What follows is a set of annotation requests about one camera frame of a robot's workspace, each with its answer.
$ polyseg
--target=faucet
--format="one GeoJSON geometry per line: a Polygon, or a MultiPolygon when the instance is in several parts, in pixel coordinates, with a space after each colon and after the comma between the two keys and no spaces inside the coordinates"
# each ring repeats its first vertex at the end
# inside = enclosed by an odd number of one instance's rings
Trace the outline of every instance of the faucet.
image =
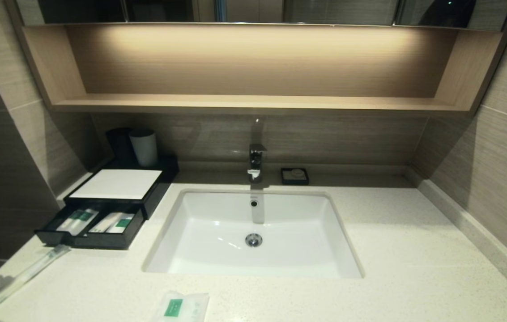
{"type": "Polygon", "coordinates": [[[247,169],[247,177],[251,183],[261,182],[261,157],[267,149],[261,144],[249,145],[249,168],[247,169]]]}

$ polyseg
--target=white quartz countertop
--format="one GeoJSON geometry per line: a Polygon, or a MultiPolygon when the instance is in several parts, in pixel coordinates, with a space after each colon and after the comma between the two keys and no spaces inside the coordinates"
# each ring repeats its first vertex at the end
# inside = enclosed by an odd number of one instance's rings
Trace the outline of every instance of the white quartz countertop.
{"type": "MultiPolygon", "coordinates": [[[[146,322],[171,290],[209,293],[207,322],[507,322],[505,277],[404,178],[335,179],[344,186],[266,191],[330,195],[361,280],[144,273],[181,191],[249,189],[174,183],[130,250],[73,249],[3,302],[0,322],[146,322]]],[[[0,269],[0,284],[48,250],[33,237],[0,269]]]]}

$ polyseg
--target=sink drain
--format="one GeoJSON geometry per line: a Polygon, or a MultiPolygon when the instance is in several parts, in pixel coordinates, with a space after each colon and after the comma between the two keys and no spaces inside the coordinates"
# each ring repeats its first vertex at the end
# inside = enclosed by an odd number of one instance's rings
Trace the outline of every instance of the sink drain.
{"type": "Polygon", "coordinates": [[[263,242],[263,238],[259,234],[249,234],[245,237],[245,243],[249,247],[259,247],[263,242]]]}

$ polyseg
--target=undermount sink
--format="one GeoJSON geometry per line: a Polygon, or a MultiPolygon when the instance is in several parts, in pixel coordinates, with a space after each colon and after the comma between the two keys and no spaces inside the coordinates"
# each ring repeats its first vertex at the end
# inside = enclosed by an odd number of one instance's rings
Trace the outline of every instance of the undermount sink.
{"type": "Polygon", "coordinates": [[[361,279],[323,195],[180,194],[144,271],[361,279]]]}

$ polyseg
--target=soap dish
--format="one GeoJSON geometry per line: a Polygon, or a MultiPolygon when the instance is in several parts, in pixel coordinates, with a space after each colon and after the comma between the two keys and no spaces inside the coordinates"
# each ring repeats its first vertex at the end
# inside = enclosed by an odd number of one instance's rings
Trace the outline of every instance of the soap dish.
{"type": "Polygon", "coordinates": [[[284,185],[309,185],[309,175],[305,169],[282,168],[281,182],[284,185]]]}

